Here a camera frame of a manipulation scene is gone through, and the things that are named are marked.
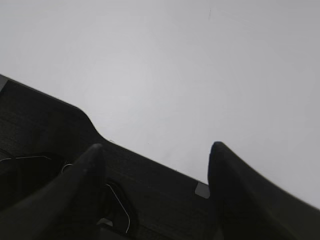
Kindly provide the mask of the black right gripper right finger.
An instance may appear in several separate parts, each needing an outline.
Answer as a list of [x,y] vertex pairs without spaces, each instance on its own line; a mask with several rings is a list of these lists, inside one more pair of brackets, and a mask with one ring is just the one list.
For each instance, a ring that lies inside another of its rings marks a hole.
[[225,240],[318,240],[320,211],[262,176],[223,142],[208,163],[213,215]]

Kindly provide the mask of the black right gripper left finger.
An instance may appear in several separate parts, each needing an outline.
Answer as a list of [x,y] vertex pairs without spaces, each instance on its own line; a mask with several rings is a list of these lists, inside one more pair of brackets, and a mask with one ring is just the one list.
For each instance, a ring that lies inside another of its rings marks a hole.
[[93,144],[46,186],[0,213],[2,240],[96,240],[106,178],[103,146]]

